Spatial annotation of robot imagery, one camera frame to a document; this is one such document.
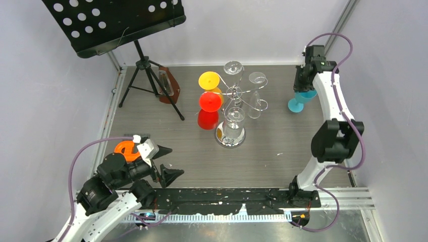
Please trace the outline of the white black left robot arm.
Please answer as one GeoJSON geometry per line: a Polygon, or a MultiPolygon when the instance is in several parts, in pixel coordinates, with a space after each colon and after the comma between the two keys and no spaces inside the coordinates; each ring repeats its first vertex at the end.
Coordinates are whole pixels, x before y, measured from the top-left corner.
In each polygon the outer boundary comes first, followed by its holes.
{"type": "Polygon", "coordinates": [[[184,170],[153,163],[171,153],[170,148],[146,143],[140,147],[142,153],[116,148],[104,158],[96,174],[71,198],[71,215],[54,241],[101,241],[128,214],[156,207],[156,191],[145,177],[164,189],[184,170]]]}

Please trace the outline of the blue wine glass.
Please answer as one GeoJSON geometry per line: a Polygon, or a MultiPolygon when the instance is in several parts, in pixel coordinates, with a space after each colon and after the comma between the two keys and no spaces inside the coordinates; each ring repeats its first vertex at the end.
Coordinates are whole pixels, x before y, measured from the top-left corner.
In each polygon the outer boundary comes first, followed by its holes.
{"type": "Polygon", "coordinates": [[[304,105],[316,97],[316,90],[311,90],[308,92],[295,92],[294,98],[290,99],[288,102],[288,109],[291,112],[299,113],[303,111],[304,105]]]}

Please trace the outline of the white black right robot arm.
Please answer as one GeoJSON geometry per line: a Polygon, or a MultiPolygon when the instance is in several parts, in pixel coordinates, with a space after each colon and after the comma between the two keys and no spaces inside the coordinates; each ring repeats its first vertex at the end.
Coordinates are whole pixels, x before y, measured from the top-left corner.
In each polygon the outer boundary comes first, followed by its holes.
{"type": "Polygon", "coordinates": [[[353,156],[363,122],[349,113],[339,82],[337,63],[328,61],[323,45],[310,45],[303,52],[304,64],[296,66],[295,96],[288,102],[294,113],[303,111],[306,103],[319,98],[324,122],[311,140],[311,158],[305,169],[289,184],[288,200],[301,207],[315,199],[317,185],[330,170],[353,156]]]}

